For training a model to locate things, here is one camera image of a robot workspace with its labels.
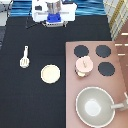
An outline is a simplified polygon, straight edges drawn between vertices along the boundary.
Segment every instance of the teal floor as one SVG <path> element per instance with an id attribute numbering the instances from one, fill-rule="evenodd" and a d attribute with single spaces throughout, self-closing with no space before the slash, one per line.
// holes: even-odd
<path id="1" fill-rule="evenodd" d="M 106 15 L 103 0 L 74 0 L 78 8 L 76 15 Z M 14 0 L 10 16 L 27 16 L 32 0 Z"/>

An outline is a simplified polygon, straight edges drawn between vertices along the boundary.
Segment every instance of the pink cup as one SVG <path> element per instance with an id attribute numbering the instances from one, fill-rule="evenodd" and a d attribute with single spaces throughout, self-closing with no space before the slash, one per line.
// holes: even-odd
<path id="1" fill-rule="evenodd" d="M 84 77 L 90 74 L 93 69 L 93 62 L 89 56 L 84 56 L 76 61 L 76 72 L 78 76 Z"/>

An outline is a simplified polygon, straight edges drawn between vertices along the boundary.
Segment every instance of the black circle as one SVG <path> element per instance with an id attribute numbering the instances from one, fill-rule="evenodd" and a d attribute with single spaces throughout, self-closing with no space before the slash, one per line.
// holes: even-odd
<path id="1" fill-rule="evenodd" d="M 84 45 L 78 45 L 75 47 L 74 49 L 74 54 L 77 56 L 77 57 L 84 57 L 84 56 L 87 56 L 89 53 L 89 50 L 86 46 Z"/>
<path id="2" fill-rule="evenodd" d="M 115 72 L 114 66 L 109 62 L 102 62 L 98 66 L 100 74 L 103 76 L 112 76 Z"/>
<path id="3" fill-rule="evenodd" d="M 102 58 L 106 58 L 111 54 L 111 49 L 106 45 L 99 45 L 96 48 L 96 54 Z"/>

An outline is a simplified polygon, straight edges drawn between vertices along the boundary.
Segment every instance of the bowl rim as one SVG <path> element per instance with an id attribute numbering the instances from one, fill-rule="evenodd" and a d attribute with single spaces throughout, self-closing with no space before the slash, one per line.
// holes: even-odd
<path id="1" fill-rule="evenodd" d="M 78 107 L 77 107 L 78 99 L 79 99 L 80 95 L 81 95 L 84 91 L 89 90 L 89 89 L 98 89 L 98 90 L 103 91 L 104 93 L 106 93 L 106 94 L 108 95 L 108 97 L 109 97 L 110 100 L 112 101 L 112 104 L 114 105 L 114 100 L 113 100 L 112 97 L 108 94 L 108 92 L 105 91 L 104 89 L 99 88 L 99 87 L 93 87 L 93 86 L 92 86 L 92 87 L 86 87 L 86 88 L 84 88 L 82 91 L 80 91 L 80 93 L 77 95 L 77 98 L 76 98 L 76 112 L 77 112 L 79 118 L 80 118 L 85 124 L 87 124 L 88 126 L 91 126 L 91 127 L 94 127 L 94 128 L 97 128 L 97 127 L 98 127 L 98 128 L 105 127 L 105 126 L 109 125 L 109 124 L 112 122 L 112 120 L 114 119 L 114 117 L 115 117 L 115 109 L 113 109 L 113 114 L 112 114 L 111 119 L 110 119 L 107 123 L 105 123 L 105 124 L 103 124 L 103 125 L 98 125 L 98 126 L 89 124 L 89 123 L 86 122 L 86 121 L 81 117 L 81 115 L 79 114 Z"/>

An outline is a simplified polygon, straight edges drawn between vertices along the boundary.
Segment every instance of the pink mat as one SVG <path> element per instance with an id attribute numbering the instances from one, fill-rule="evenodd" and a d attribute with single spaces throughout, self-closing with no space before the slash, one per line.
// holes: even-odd
<path id="1" fill-rule="evenodd" d="M 75 63 L 78 57 L 74 54 L 74 48 L 78 45 L 85 45 L 89 49 L 89 56 L 93 61 L 93 70 L 89 76 L 80 78 L 75 72 Z M 98 45 L 107 45 L 111 48 L 111 55 L 106 58 L 99 57 L 95 50 Z M 102 76 L 98 71 L 101 62 L 110 62 L 115 67 L 112 76 Z M 106 90 L 115 103 L 125 99 L 126 87 L 121 71 L 115 42 L 113 41 L 79 41 L 66 43 L 66 128 L 90 128 L 83 123 L 75 108 L 75 100 L 78 93 L 89 86 L 97 86 Z M 113 121 L 105 128 L 128 128 L 128 111 L 116 111 Z"/>

